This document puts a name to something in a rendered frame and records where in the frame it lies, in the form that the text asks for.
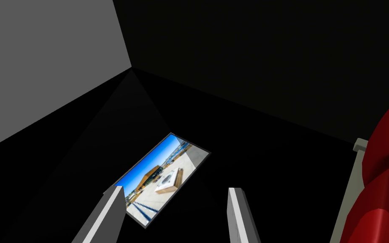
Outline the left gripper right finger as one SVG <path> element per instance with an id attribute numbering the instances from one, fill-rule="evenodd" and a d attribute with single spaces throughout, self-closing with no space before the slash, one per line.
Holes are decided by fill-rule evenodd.
<path id="1" fill-rule="evenodd" d="M 245 192 L 230 187 L 227 199 L 230 243 L 261 243 Z"/>

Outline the window with outdoor view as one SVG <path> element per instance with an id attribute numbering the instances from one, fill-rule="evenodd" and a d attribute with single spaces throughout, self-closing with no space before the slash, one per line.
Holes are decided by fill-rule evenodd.
<path id="1" fill-rule="evenodd" d="M 127 215 L 147 228 L 210 154 L 168 134 L 113 184 L 124 189 Z"/>

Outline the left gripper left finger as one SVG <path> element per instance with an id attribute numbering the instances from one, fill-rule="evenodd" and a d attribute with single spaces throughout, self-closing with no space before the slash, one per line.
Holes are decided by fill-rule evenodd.
<path id="1" fill-rule="evenodd" d="M 108 188 L 71 243 L 116 243 L 125 215 L 123 187 Z"/>

